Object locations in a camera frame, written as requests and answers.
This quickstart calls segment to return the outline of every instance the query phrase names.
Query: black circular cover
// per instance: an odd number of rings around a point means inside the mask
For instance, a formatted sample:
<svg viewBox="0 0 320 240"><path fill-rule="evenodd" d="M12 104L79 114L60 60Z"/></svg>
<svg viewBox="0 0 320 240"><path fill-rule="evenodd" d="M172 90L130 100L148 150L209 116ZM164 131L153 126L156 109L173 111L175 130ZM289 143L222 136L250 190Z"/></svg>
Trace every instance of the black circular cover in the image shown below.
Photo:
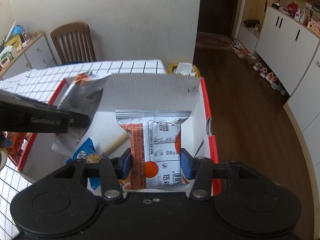
<svg viewBox="0 0 320 240"><path fill-rule="evenodd" d="M249 234L274 235L292 229L301 215L295 194L259 179L243 179L215 197L218 215L233 228Z"/></svg>
<svg viewBox="0 0 320 240"><path fill-rule="evenodd" d="M36 183L20 192L10 207L18 227L47 237L67 235L80 228L92 218L96 209L95 196L72 181Z"/></svg>

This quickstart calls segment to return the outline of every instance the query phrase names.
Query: wooden floor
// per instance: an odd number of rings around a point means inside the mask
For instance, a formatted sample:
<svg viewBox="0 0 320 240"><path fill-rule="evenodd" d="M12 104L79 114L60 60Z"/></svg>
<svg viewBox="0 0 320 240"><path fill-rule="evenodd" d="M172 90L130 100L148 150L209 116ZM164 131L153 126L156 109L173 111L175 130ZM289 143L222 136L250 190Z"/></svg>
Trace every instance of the wooden floor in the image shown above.
<svg viewBox="0 0 320 240"><path fill-rule="evenodd" d="M302 202L295 233L313 239L313 202L303 153L283 109L288 98L273 90L232 51L196 49L205 78L220 163L236 158L292 190Z"/></svg>

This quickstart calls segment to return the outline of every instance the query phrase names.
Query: blue snack package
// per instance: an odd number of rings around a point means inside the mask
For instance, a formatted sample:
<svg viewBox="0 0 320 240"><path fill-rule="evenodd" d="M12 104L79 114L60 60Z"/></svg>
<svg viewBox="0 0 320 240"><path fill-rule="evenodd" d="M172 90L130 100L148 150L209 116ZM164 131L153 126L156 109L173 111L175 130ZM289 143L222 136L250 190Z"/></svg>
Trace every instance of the blue snack package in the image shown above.
<svg viewBox="0 0 320 240"><path fill-rule="evenodd" d="M90 138L85 140L85 142L75 151L73 157L68 159L66 163L70 163L76 159L85 159L85 163L98 163L101 160L101 156L96 153L93 142ZM99 178L89 178L91 187L96 190L100 186Z"/></svg>

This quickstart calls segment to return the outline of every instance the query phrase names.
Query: door mat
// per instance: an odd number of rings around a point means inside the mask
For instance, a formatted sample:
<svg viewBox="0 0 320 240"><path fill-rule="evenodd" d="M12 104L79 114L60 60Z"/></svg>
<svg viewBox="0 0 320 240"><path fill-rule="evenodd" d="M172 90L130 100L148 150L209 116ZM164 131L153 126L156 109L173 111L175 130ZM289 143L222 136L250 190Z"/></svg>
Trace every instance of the door mat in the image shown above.
<svg viewBox="0 0 320 240"><path fill-rule="evenodd" d="M232 50L231 38L214 33L197 32L196 48Z"/></svg>

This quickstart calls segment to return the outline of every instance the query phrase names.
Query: brown chair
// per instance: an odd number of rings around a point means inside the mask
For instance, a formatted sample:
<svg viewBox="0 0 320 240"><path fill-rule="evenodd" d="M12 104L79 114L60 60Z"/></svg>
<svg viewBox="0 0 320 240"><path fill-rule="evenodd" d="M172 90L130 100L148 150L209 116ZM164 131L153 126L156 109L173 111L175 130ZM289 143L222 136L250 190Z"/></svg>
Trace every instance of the brown chair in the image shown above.
<svg viewBox="0 0 320 240"><path fill-rule="evenodd" d="M53 30L50 36L62 64L97 61L89 25L86 23L62 25Z"/></svg>

